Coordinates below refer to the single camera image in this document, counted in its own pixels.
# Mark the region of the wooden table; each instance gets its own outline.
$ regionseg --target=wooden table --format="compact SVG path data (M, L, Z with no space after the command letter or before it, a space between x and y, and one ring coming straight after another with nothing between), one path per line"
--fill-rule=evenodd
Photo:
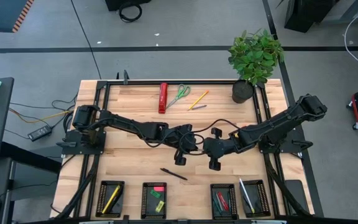
M83 80L78 92L78 105L92 105L97 80ZM108 110L123 117L140 122L161 121L170 127L181 124L192 124L193 130L207 127L219 118L228 119L238 126L246 126L256 123L256 115L252 99L243 104L236 104L231 99L231 85L192 85L191 93L177 101L166 114L158 114L159 85L117 85L112 86L109 94ZM206 90L209 93L198 103L207 105L206 108L187 111L188 107L198 99ZM269 80L266 84L267 98L272 116L285 110L287 104L279 79ZM177 93L177 86L168 87L168 102ZM259 104L264 116L262 97L260 92ZM102 90L100 103L103 102L104 90ZM234 128L227 123L217 123L215 127L222 129L223 138ZM179 218L210 220L211 199L210 184L235 183L236 200L239 218L245 219L238 180L262 179L268 194L270 211L273 213L267 182L263 155L256 148L242 154L230 154L220 158L221 171L217 172L208 168L209 157L185 156L185 166L176 166L173 155L175 150L167 146L159 146L151 149L137 136L113 128L106 128L106 148L100 157L92 219L97 219L94 214L99 195L100 182L102 180L123 180L126 183L124 193L124 208L122 215L129 215L131 220L140 219L140 205L143 182L166 182L167 187L167 219ZM210 130L201 133L204 137L213 137ZM309 210L314 213L310 193L306 184L306 177L301 160L290 154L281 154L282 167L286 180L301 180L306 194ZM77 155L62 169L56 189L53 207L63 210L78 187L83 156ZM166 168L172 172L185 176L188 181L181 180L172 175L160 171ZM276 186L277 199L280 213L285 214L280 190ZM80 216L85 215L88 190L84 193Z

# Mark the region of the yellow pencil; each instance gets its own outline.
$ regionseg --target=yellow pencil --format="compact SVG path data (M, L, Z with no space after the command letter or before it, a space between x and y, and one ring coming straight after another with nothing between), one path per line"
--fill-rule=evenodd
M107 208L110 206L110 203L112 202L112 199L116 196L118 190L119 190L120 186L118 185L114 191L114 193L112 193L109 202L106 204L106 206L104 207L102 214L104 214L107 210Z
M194 107L194 105L197 104L199 100L202 99L207 93L209 93L209 90L205 91L205 93L202 96L200 96L198 100L196 100L188 110L191 110Z

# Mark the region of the potted plant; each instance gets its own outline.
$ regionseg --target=potted plant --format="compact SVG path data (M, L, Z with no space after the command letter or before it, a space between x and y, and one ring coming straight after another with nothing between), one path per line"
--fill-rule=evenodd
M237 71L240 79L233 84L232 99L243 103L254 94L257 82L266 83L272 75L273 67L284 60L283 48L278 40L264 30L247 35L245 30L241 37L234 39L229 49L229 63Z

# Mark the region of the green leaves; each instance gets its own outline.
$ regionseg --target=green leaves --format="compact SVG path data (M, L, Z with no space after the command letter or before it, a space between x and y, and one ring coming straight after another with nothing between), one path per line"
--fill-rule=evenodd
M245 30L241 37L234 39L228 51L231 54L228 61L233 69L240 78L253 85L257 82L265 83L272 75L273 68L284 59L281 44L267 30L258 30L254 34Z

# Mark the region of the black tray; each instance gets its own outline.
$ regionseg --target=black tray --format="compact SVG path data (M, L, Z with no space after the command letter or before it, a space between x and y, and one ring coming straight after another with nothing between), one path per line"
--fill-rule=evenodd
M229 205L229 211L219 212L218 208L214 205L213 197L215 197L215 192L221 192L223 199ZM234 191L234 184L211 184L211 209L212 209L212 219L213 220L238 220L239 216L237 214L237 203L236 203L236 193Z
M150 192L154 187L163 187L164 191L158 191L161 196L154 197ZM155 208L160 203L164 202L160 212L156 212ZM167 218L167 183L143 183L142 192L142 219L166 219Z
M110 211L105 214L102 213L104 207L108 203L112 193L116 189L116 187L120 185L122 187L121 195L117 203L110 209ZM99 199L98 205L96 207L96 217L107 217L107 218L119 218L122 212L122 204L124 202L124 190L125 190L125 182L124 181L107 181L103 180L100 185Z
M249 200L251 201L251 204L255 210L255 213L252 213L248 201L246 200L246 196L244 195L244 191L241 189L240 185L242 206L244 207L246 217L269 217L269 202L267 201L263 180L247 180L243 181L242 183L246 188Z

